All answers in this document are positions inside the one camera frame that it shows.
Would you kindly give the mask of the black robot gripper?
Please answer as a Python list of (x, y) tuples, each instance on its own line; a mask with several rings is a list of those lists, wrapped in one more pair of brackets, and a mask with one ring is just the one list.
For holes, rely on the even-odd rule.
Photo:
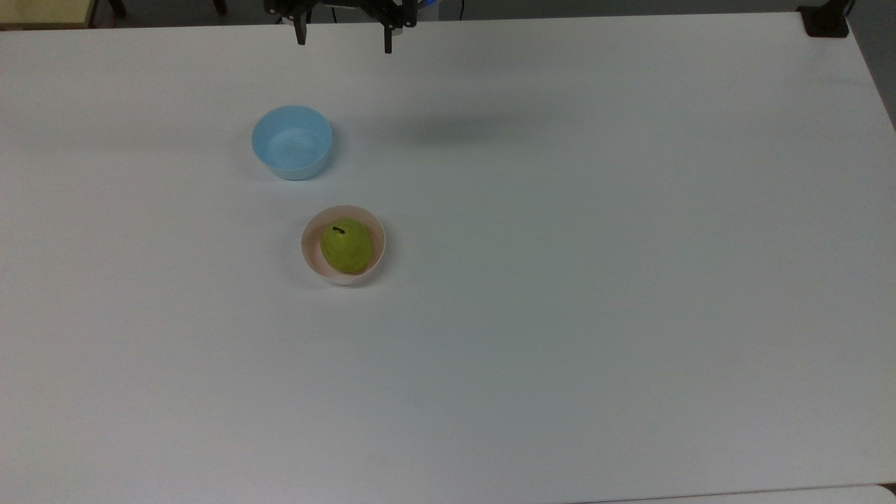
[(393, 31), (415, 27), (419, 22), (419, 1), (265, 1), (265, 12), (294, 23), (295, 38), (304, 46), (307, 23), (314, 10), (358, 11), (383, 25), (384, 53), (393, 53)]

